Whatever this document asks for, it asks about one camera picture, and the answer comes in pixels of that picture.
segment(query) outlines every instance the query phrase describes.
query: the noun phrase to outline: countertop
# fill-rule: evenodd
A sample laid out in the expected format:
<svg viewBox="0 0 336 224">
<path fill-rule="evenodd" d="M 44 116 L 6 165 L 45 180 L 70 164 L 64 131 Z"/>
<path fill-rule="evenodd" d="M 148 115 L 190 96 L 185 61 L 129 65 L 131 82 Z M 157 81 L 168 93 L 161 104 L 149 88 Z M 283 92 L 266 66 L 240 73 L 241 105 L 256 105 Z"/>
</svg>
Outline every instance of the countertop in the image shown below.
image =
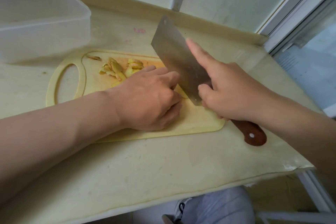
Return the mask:
<svg viewBox="0 0 336 224">
<path fill-rule="evenodd" d="M 90 9 L 90 48 L 156 56 L 150 45 L 156 21 Z M 320 112 L 263 47 L 179 29 L 216 59 L 237 62 L 271 90 Z M 48 81 L 63 58 L 0 64 L 1 118 L 43 108 Z M 66 82 L 69 88 L 76 83 Z M 227 122 L 212 133 L 92 144 L 25 188 L 0 211 L 0 219 L 83 223 L 313 166 L 286 142 L 266 134 L 266 145 L 253 147 Z"/>
</svg>

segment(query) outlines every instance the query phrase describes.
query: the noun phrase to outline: cleaver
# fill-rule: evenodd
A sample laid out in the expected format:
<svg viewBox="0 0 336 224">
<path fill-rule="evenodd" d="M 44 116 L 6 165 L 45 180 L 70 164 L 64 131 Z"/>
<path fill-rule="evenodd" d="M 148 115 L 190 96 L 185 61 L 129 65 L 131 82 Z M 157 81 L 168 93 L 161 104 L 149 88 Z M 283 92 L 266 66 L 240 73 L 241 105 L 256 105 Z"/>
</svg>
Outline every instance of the cleaver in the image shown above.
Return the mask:
<svg viewBox="0 0 336 224">
<path fill-rule="evenodd" d="M 191 102 L 194 105 L 201 105 L 202 99 L 198 95 L 198 86 L 207 84 L 212 87 L 211 78 L 197 62 L 189 50 L 185 38 L 167 16 L 164 15 L 161 18 L 151 45 L 163 64 L 170 71 L 176 71 L 180 74 L 178 84 Z M 244 134 L 246 143 L 253 146 L 261 146 L 266 143 L 266 134 L 257 124 L 244 120 L 231 121 Z"/>
</svg>

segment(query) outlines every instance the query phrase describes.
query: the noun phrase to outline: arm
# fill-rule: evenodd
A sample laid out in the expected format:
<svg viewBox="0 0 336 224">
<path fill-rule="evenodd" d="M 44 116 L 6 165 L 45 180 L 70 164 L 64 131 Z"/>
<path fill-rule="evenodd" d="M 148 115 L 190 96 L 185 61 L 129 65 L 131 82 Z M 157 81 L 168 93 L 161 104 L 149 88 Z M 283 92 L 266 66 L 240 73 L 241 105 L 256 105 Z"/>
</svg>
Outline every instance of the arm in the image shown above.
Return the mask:
<svg viewBox="0 0 336 224">
<path fill-rule="evenodd" d="M 203 105 L 219 116 L 254 122 L 276 134 L 336 181 L 336 123 L 269 90 L 237 64 L 215 60 L 198 44 L 187 44 L 211 77 L 199 86 Z"/>
<path fill-rule="evenodd" d="M 0 120 L 0 202 L 85 146 L 123 128 L 159 130 L 179 115 L 176 72 L 146 67 L 101 92 Z"/>
</svg>

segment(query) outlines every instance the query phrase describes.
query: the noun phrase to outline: translucent container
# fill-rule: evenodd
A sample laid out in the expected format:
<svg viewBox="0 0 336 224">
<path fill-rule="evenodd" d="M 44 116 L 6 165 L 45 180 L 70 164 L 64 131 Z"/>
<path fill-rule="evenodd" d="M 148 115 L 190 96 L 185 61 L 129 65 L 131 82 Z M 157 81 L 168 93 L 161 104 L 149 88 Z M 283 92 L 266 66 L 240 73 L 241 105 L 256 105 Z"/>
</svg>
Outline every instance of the translucent container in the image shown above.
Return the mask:
<svg viewBox="0 0 336 224">
<path fill-rule="evenodd" d="M 90 16 L 80 0 L 0 0 L 0 61 L 14 63 L 85 45 Z"/>
</svg>

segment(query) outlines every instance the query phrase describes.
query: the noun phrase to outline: hand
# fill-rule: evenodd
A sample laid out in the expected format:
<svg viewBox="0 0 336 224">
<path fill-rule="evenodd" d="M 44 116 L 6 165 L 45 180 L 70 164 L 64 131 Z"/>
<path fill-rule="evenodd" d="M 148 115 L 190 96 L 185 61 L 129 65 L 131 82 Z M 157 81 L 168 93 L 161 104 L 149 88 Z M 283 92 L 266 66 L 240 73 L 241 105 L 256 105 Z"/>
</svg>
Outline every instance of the hand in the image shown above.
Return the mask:
<svg viewBox="0 0 336 224">
<path fill-rule="evenodd" d="M 178 82 L 177 72 L 149 66 L 106 92 L 111 96 L 121 127 L 161 130 L 179 116 L 182 97 L 174 91 Z"/>
<path fill-rule="evenodd" d="M 219 117 L 253 122 L 266 108 L 268 99 L 277 96 L 236 63 L 215 60 L 191 39 L 186 43 L 211 78 L 213 90 L 205 84 L 198 87 L 203 106 L 212 109 Z"/>
</svg>

